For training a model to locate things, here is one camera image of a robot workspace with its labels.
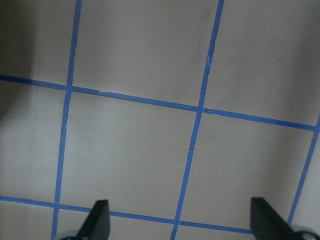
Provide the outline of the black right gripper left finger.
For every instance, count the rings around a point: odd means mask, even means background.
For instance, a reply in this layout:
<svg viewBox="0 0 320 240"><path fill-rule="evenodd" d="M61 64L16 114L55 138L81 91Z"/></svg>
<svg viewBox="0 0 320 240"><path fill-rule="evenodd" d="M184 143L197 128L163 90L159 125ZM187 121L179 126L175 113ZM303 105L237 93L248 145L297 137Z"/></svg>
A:
<svg viewBox="0 0 320 240"><path fill-rule="evenodd" d="M110 236L109 201L97 200L75 236L76 240L107 240Z"/></svg>

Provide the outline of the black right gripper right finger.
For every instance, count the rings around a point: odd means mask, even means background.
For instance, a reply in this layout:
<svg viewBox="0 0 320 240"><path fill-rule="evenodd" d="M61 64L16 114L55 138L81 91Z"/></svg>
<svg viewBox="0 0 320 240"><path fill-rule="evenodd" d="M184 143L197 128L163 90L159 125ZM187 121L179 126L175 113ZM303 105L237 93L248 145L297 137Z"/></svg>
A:
<svg viewBox="0 0 320 240"><path fill-rule="evenodd" d="M250 200L250 230L256 240L303 240L263 197Z"/></svg>

